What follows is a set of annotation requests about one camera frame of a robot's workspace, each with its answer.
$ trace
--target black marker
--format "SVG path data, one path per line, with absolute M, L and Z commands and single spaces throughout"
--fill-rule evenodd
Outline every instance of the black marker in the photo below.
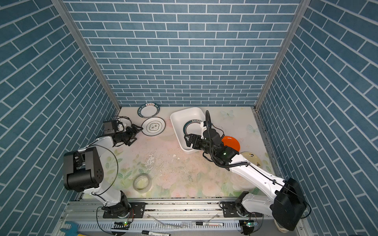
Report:
M 216 222 L 196 222 L 195 225 L 223 226 L 223 223 L 216 223 Z
M 170 236 L 170 234 L 168 233 L 158 233 L 158 232 L 152 232 L 148 230 L 142 230 L 142 234 L 152 235 L 152 236 Z

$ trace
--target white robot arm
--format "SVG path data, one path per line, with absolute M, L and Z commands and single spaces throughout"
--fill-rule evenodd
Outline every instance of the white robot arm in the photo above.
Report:
M 142 130 L 134 124 L 127 127 L 122 124 L 123 129 L 119 130 L 119 123 L 117 120 L 105 121 L 104 134 L 108 136 L 97 138 L 86 147 L 63 156 L 64 187 L 94 196 L 102 202 L 102 209 L 108 218 L 127 217 L 130 214 L 130 204 L 122 191 L 104 180 L 100 156 L 105 152 L 113 154 L 109 148 L 119 142 L 130 146 L 136 140 L 136 134 Z
M 210 114 L 206 111 L 202 135 L 185 135 L 186 145 L 210 154 L 211 160 L 206 157 L 207 160 L 242 176 L 266 194 L 265 197 L 243 192 L 235 201 L 239 215 L 245 216 L 251 212 L 271 215 L 279 224 L 293 231 L 308 205 L 298 182 L 292 178 L 284 180 L 252 164 L 238 151 L 225 146 L 211 126 Z

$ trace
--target white plastic tray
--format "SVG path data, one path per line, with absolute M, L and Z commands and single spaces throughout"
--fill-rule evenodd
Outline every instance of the white plastic tray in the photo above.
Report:
M 183 127 L 190 120 L 204 121 L 205 114 L 199 107 L 191 107 L 181 111 L 176 111 L 170 116 L 170 121 L 172 122 L 173 130 L 175 131 L 178 143 L 180 144 L 181 149 L 188 154 L 199 151 L 186 146 Z M 200 125 L 198 124 L 198 128 L 193 128 L 193 126 L 191 126 L 191 129 L 188 130 L 188 134 L 190 133 L 201 135 Z

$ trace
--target blue tile wallpaper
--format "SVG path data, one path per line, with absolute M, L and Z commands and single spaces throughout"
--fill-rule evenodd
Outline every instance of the blue tile wallpaper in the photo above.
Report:
M 62 155 L 115 108 L 50 0 L 0 1 L 0 235 L 51 235 Z
M 377 12 L 312 0 L 260 110 L 314 235 L 378 235 Z
M 122 106 L 253 106 L 300 1 L 64 2 Z

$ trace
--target mounting plate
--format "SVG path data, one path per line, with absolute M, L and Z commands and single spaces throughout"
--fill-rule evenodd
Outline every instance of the mounting plate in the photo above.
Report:
M 134 209 L 134 218 L 143 218 L 144 208 L 146 206 L 145 202 L 129 202 L 131 209 Z M 107 211 L 104 211 L 102 216 L 104 219 L 119 219 L 117 216 L 110 214 Z
M 224 218 L 231 218 L 231 217 L 243 217 L 238 214 L 236 207 L 235 207 L 235 202 L 222 202 L 223 205 L 223 217 Z M 251 217 L 262 217 L 261 213 L 256 213 L 252 212 Z

